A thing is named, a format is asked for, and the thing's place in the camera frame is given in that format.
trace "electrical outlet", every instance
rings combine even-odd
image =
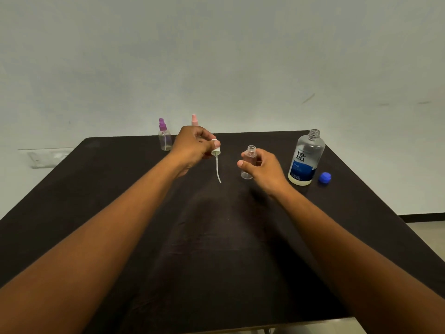
[[[56,167],[73,151],[73,148],[19,150],[33,169]]]

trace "tile floor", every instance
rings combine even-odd
[[[407,224],[426,244],[445,260],[445,221]],[[311,325],[271,328],[271,334],[365,334],[354,318],[330,320]],[[236,332],[236,334],[268,334],[263,330]]]

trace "white wall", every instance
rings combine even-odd
[[[192,112],[216,134],[319,128],[396,213],[443,212],[444,10],[445,0],[0,0],[0,216],[48,172],[23,166],[17,149],[156,134],[159,117],[175,133]]]

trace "blue bottle cap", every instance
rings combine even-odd
[[[331,174],[329,172],[323,172],[318,180],[324,184],[327,184],[331,181]]]

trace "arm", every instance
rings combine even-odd
[[[445,333],[445,299],[361,242],[285,179],[276,157],[238,166],[289,214],[352,314],[368,333]]]
[[[0,333],[80,333],[173,180],[220,145],[213,138],[201,127],[183,127],[161,162],[3,286]]]

